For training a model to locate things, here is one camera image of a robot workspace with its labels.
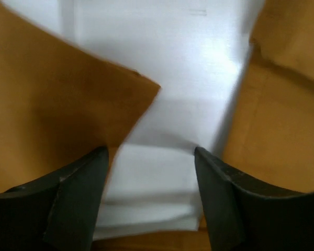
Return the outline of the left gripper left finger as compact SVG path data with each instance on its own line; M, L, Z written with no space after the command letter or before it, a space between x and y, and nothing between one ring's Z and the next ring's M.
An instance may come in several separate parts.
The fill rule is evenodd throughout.
M98 147L0 193L0 250L90 250L108 164Z

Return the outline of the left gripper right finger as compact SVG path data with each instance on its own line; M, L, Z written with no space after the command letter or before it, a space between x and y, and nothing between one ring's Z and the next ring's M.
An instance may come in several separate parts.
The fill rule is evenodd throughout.
M314 192L261 181L195 148L212 250L314 250Z

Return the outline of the brown trousers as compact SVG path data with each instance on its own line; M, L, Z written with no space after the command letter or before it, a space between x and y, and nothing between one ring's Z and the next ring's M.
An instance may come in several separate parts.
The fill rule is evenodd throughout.
M314 1L266 1L237 99L226 164L314 192ZM98 147L115 151L159 86L42 31L0 3L0 170L18 186ZM0 189L7 175L0 175ZM90 250L212 250L203 230L92 241Z

